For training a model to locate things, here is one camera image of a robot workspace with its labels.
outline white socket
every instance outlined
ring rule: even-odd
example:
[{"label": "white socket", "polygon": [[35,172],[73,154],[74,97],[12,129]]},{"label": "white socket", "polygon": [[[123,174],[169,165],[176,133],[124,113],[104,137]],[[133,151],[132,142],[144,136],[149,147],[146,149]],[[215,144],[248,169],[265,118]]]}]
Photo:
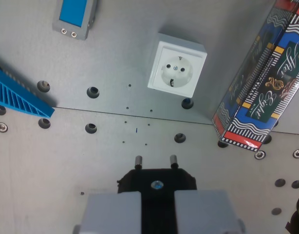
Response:
[{"label": "white socket", "polygon": [[193,97],[207,57],[203,45],[159,34],[148,87]]}]

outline box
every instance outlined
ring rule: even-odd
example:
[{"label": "box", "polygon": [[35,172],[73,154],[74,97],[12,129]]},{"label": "box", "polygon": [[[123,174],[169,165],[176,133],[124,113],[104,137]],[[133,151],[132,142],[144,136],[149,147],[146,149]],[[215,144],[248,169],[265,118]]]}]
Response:
[{"label": "box", "polygon": [[298,88],[299,1],[277,0],[212,119],[220,141],[257,151]]}]

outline metal prong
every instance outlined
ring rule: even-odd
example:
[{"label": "metal prong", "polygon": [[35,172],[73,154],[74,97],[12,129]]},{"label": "metal prong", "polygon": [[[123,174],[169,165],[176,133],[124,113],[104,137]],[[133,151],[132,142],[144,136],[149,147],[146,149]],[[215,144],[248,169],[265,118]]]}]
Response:
[{"label": "metal prong", "polygon": [[171,164],[172,169],[178,169],[179,168],[179,164],[178,164],[178,160],[177,160],[176,155],[171,155],[170,156],[170,164]]},{"label": "metal prong", "polygon": [[142,169],[142,156],[138,155],[137,157],[135,157],[135,169]]}]

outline blue plastic object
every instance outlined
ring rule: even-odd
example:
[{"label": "blue plastic object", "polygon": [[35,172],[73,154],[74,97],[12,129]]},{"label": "blue plastic object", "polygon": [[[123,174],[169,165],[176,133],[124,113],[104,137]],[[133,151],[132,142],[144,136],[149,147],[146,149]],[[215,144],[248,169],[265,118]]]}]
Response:
[{"label": "blue plastic object", "polygon": [[87,0],[64,0],[60,20],[81,27]]},{"label": "blue plastic object", "polygon": [[0,69],[0,105],[26,114],[50,118],[54,109]]}]

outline metal panel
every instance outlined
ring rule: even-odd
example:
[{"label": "metal panel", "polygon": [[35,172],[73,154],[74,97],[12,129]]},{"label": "metal panel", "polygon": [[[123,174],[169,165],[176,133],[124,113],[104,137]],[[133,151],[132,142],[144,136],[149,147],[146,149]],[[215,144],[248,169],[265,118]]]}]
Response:
[{"label": "metal panel", "polygon": [[[44,98],[53,106],[211,124],[273,3],[99,1],[89,37],[77,41],[52,30],[55,0],[0,0],[0,61],[34,86],[49,82]],[[158,32],[208,52],[191,110],[181,107],[183,97],[147,88]],[[86,95],[91,86],[100,90],[97,99]]]},{"label": "metal panel", "polygon": [[[116,193],[136,155],[144,168],[168,168],[177,155],[198,189],[228,192],[249,234],[282,233],[299,196],[290,186],[299,180],[299,159],[292,157],[298,135],[272,133],[262,147],[266,158],[256,160],[238,147],[219,148],[215,130],[204,124],[60,108],[47,130],[38,117],[12,110],[0,121],[9,127],[0,133],[0,234],[71,234],[87,195]],[[85,131],[88,123],[95,134]],[[184,143],[174,141],[177,133],[186,135]],[[282,188],[274,186],[279,178],[286,180]],[[271,215],[275,207],[278,216]]]}]

